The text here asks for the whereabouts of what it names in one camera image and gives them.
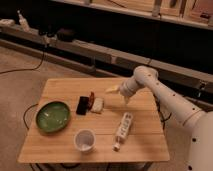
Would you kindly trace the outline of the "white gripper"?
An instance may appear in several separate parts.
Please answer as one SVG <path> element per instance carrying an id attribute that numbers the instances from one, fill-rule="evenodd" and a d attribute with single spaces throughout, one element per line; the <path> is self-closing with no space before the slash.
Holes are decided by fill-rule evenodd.
<path id="1" fill-rule="evenodd" d="M 138 84 L 133 77 L 126 79 L 120 87 L 118 85 L 109 87 L 106 89 L 106 93 L 120 93 L 124 96 L 125 104 L 130 102 L 130 97 L 132 97 L 138 90 Z"/>

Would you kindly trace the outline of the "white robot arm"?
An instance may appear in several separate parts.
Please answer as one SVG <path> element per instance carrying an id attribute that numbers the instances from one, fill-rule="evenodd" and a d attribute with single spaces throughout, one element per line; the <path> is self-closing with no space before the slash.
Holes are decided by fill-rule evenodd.
<path id="1" fill-rule="evenodd" d="M 187 171 L 213 171 L 213 111 L 204 111 L 161 83 L 158 72 L 146 66 L 136 67 L 131 77 L 120 85 L 107 88 L 106 92 L 120 93 L 128 103 L 138 90 L 145 87 L 191 134 Z"/>

